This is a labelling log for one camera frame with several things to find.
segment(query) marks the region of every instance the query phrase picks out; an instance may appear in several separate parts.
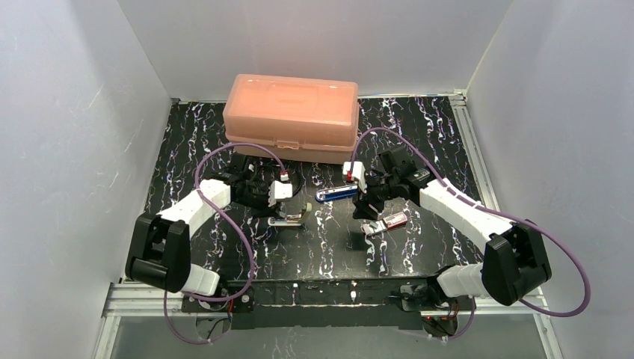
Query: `white enclosure panel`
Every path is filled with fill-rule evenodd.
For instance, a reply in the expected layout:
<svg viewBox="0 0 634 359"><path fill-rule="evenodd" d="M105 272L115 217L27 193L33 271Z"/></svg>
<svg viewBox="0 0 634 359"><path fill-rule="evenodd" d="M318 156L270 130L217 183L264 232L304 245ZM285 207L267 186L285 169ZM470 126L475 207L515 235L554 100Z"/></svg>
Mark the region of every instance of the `white enclosure panel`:
<svg viewBox="0 0 634 359"><path fill-rule="evenodd" d="M0 10L0 351L89 358L170 100L115 0Z"/></svg>
<svg viewBox="0 0 634 359"><path fill-rule="evenodd" d="M511 0L119 0L171 97L227 99L239 73L465 88Z"/></svg>
<svg viewBox="0 0 634 359"><path fill-rule="evenodd" d="M579 256L592 301L553 319L566 358L634 358L634 5L529 1L511 6L469 90L502 209L551 229ZM554 310L582 284L548 245Z"/></svg>

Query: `box latch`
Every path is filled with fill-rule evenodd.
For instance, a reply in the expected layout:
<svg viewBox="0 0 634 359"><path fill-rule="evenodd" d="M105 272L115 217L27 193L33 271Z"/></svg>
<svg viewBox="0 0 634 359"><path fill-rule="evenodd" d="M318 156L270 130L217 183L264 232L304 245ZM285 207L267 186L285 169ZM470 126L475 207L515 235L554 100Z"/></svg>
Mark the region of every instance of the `box latch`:
<svg viewBox="0 0 634 359"><path fill-rule="evenodd" d="M289 148L291 150L299 150L299 142L297 141L275 141L277 148Z"/></svg>

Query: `plastic storage box lid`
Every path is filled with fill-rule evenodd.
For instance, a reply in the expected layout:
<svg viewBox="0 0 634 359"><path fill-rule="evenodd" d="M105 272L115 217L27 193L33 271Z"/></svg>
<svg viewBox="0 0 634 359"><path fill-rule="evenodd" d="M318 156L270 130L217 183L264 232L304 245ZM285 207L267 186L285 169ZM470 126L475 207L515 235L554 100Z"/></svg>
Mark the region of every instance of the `plastic storage box lid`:
<svg viewBox="0 0 634 359"><path fill-rule="evenodd" d="M226 136L279 148L351 150L357 94L354 82L238 75L223 111Z"/></svg>

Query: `black platform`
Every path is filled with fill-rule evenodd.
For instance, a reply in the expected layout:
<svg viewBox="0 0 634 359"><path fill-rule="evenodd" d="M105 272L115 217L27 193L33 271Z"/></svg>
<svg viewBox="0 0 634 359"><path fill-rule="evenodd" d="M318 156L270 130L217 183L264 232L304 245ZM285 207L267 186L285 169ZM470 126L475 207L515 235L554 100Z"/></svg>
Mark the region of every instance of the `black platform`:
<svg viewBox="0 0 634 359"><path fill-rule="evenodd" d="M159 212L186 196L194 188L198 161L210 150L228 143L224 137L223 107L223 103L199 102L172 107L146 211ZM375 126L400 132L442 175L479 200L447 97L362 99L359 121L360 132ZM369 136L360 146L359 159L366 168L377 168L380 166L377 153L394 144L396 139L384 133ZM229 157L230 151L222 153L206 170L222 167ZM284 304L280 301L292 300L290 295L298 295L297 291L301 290L299 286L293 287L297 282L317 283L326 289L326 294L331 294L323 299L311 297L314 304L353 304L349 293L341 296L328 288L348 288L354 280L381 279L377 283L382 283L388 293L388 289L400 283L428 276L444 266L479 260L480 253L473 244L442 218L403 200L386 203L384 215L405 211L410 219L407 226L366 238L360 229L363 221L352 220L350 199L324 204L315 201L316 190L343 185L341 166L301 163L298 167L305 186L286 208L289 213L299 212L302 203L311 202L314 213L305 227L274 229L268 227L265 218L251 218L250 210L243 206L232 204L226 208L253 242L257 304ZM193 263L218 271L229 279L247 277L249 266L243 244L222 220L202 226L191 241L191 255ZM263 295L274 287L287 290L276 296ZM359 288L354 304L381 301L381 295L374 295L370 300ZM183 311L204 310L197 302L185 299Z"/></svg>

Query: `gray wall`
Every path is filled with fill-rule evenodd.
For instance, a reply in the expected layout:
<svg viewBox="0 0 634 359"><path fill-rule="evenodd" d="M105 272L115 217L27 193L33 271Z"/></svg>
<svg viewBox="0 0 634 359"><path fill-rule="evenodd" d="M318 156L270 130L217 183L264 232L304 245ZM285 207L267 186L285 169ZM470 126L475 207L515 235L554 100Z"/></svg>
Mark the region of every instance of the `gray wall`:
<svg viewBox="0 0 634 359"><path fill-rule="evenodd" d="M634 357L633 19L630 1L517 0L468 93L502 208L550 228L588 270L588 310L553 320L567 358ZM573 309L579 275L548 249L548 303Z"/></svg>
<svg viewBox="0 0 634 359"><path fill-rule="evenodd" d="M227 99L238 73L465 88L511 0L119 0L171 97Z"/></svg>
<svg viewBox="0 0 634 359"><path fill-rule="evenodd" d="M115 0L0 10L0 352L88 358L170 100Z"/></svg>

